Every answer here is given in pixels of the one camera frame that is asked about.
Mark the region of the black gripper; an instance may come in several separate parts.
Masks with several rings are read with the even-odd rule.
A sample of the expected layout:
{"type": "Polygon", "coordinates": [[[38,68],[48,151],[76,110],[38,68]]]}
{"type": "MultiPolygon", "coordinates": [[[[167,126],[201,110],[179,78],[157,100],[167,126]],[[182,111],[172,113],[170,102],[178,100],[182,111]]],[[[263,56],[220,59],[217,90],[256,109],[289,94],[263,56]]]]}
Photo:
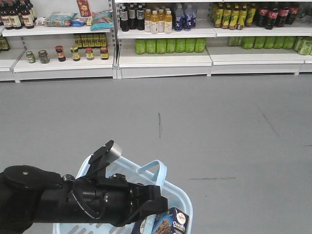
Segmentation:
{"type": "Polygon", "coordinates": [[[122,227],[167,211],[168,199],[156,185],[135,184],[122,174],[85,175],[73,183],[73,197],[94,222],[122,227]]]}

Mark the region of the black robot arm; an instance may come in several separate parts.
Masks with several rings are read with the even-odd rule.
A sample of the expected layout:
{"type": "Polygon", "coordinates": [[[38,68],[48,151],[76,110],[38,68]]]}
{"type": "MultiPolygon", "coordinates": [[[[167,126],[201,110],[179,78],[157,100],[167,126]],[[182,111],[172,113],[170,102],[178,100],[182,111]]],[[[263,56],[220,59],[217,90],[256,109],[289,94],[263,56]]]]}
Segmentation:
{"type": "Polygon", "coordinates": [[[0,175],[0,231],[21,234],[34,223],[108,223],[122,227],[166,211],[160,187],[106,176],[91,166],[79,178],[19,165],[0,175]]]}

